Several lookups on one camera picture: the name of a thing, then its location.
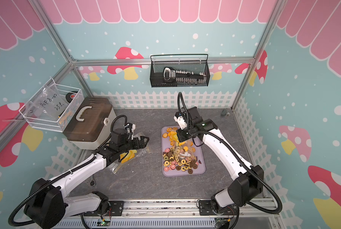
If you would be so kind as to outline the ziploc bag with cookies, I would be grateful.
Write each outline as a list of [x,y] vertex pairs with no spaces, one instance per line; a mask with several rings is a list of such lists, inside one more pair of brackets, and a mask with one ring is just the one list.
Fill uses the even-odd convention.
[[149,142],[150,138],[144,136],[143,133],[140,132],[133,136],[131,140],[131,150],[140,150],[150,153]]
[[170,151],[174,157],[192,157],[196,151],[195,145],[191,140],[180,142],[176,134],[170,135]]
[[133,159],[140,157],[144,153],[144,149],[137,149],[137,150],[130,150],[128,153],[123,153],[120,155],[120,160],[115,161],[111,163],[107,169],[110,170],[113,174],[116,174],[119,172],[121,168],[123,168],[129,161],[132,161]]

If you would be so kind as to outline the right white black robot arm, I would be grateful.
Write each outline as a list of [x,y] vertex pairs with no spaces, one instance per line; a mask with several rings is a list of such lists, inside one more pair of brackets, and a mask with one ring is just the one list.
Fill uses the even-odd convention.
[[[203,120],[197,107],[188,109],[182,93],[177,96],[178,112],[174,120],[178,123],[177,137],[180,142],[198,138],[203,145],[208,146],[220,159],[229,172],[232,183],[211,197],[211,208],[220,214],[224,208],[235,205],[242,207],[250,205],[268,214],[278,214],[283,209],[281,199],[264,181],[264,170],[246,161],[222,135],[219,127],[211,120]],[[266,189],[275,199],[277,206],[269,210],[252,203],[252,199]]]

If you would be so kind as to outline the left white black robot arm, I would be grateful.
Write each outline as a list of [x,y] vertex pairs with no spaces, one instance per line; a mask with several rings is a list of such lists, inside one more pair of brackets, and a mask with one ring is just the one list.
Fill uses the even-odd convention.
[[109,198],[94,191],[87,195],[70,197],[71,191],[95,173],[121,163],[132,150],[146,148],[149,137],[135,137],[135,125],[128,122],[126,115],[112,121],[107,139],[91,155],[68,171],[45,180],[37,180],[25,198],[8,217],[12,227],[23,227],[36,223],[42,229],[51,229],[62,219],[93,212],[100,217],[110,213]]

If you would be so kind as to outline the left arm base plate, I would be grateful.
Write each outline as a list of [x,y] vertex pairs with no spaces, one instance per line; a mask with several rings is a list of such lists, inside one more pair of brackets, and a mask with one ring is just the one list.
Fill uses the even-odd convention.
[[113,217],[122,216],[124,210],[124,201],[110,200],[106,203],[103,202],[94,211],[88,211],[84,213],[84,216],[102,216],[102,217]]

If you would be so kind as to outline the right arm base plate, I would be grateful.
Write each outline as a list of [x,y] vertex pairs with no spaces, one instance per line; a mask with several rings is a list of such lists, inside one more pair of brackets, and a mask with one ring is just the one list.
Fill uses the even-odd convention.
[[212,200],[200,200],[196,201],[196,207],[199,210],[201,216],[237,216],[239,214],[239,207],[236,205],[228,205],[226,207],[219,208]]

